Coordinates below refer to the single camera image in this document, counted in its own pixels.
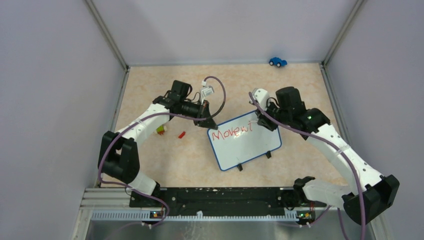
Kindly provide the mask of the blue framed whiteboard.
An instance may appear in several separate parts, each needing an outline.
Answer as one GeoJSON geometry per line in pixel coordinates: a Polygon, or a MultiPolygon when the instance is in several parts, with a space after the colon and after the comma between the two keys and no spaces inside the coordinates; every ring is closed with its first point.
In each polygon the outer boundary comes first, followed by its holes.
{"type": "Polygon", "coordinates": [[[242,114],[208,129],[206,134],[211,144],[218,167],[227,171],[245,164],[283,145],[280,130],[270,131],[258,125],[255,111],[242,114]]]}

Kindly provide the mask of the red marker cap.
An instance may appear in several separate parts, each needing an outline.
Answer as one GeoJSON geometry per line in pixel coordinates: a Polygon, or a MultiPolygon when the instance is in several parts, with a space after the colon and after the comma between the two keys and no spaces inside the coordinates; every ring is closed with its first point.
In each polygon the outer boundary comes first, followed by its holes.
{"type": "Polygon", "coordinates": [[[178,136],[178,138],[179,139],[182,139],[184,136],[186,135],[186,132],[185,131],[183,131],[179,136],[178,136]]]}

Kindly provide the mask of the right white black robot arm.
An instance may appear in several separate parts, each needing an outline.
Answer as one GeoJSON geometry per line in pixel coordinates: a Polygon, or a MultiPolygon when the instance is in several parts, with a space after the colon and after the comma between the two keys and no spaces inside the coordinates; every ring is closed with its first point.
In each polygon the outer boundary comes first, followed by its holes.
{"type": "Polygon", "coordinates": [[[314,201],[337,207],[359,225],[368,224],[392,206],[399,180],[392,174],[383,175],[363,160],[321,110],[306,108],[297,88],[281,88],[275,97],[265,89],[255,88],[249,97],[257,108],[259,126],[271,132],[282,127],[300,134],[348,183],[341,186],[311,176],[298,178],[293,185],[297,205],[307,206],[314,201]]]}

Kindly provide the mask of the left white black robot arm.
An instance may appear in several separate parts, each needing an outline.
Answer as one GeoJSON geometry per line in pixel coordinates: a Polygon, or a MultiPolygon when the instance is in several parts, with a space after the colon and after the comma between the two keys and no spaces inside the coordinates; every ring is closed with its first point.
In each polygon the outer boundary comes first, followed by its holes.
{"type": "Polygon", "coordinates": [[[198,101],[188,99],[193,90],[189,83],[174,80],[171,89],[155,98],[148,109],[128,126],[117,132],[107,131],[101,140],[98,178],[101,179],[102,174],[115,178],[120,185],[141,193],[141,200],[147,206],[156,206],[161,198],[157,191],[160,184],[141,171],[139,147],[174,117],[192,120],[197,127],[217,130],[214,117],[224,107],[221,105],[214,114],[210,112],[206,97],[214,90],[208,80],[206,77],[201,82],[198,101]]]}

